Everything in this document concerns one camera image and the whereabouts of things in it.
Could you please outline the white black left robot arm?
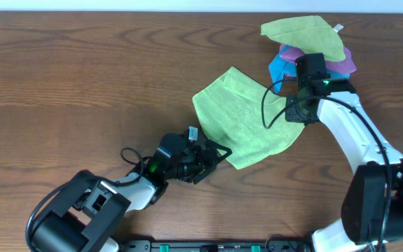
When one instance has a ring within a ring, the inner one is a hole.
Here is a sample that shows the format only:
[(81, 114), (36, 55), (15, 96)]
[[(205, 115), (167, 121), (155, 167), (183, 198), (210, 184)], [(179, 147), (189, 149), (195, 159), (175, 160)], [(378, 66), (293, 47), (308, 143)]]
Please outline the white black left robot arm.
[(125, 215), (155, 204), (168, 182), (197, 184), (232, 150), (212, 140), (166, 134), (152, 156), (139, 156), (123, 178), (82, 170), (45, 196), (31, 213), (25, 239), (31, 251), (123, 251), (113, 234)]

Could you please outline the light green microfiber cloth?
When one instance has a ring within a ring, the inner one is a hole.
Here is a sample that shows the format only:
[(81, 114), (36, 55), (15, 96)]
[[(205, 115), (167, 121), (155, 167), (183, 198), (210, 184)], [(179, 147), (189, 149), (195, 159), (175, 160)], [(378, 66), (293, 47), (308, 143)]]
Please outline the light green microfiber cloth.
[(286, 98), (265, 91), (232, 66), (192, 98), (204, 134), (232, 150), (226, 160), (236, 169), (285, 151), (304, 129), (304, 124), (290, 123), (283, 115), (266, 129), (261, 118), (268, 125), (285, 107)]

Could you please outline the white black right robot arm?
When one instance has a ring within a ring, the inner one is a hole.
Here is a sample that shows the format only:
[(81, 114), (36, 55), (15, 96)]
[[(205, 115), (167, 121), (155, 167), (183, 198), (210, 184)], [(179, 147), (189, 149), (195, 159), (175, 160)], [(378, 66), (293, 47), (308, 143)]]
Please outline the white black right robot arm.
[(314, 231), (312, 250), (382, 251), (403, 240), (403, 154), (377, 130), (350, 82), (299, 79), (285, 118), (324, 124), (353, 173), (340, 219)]

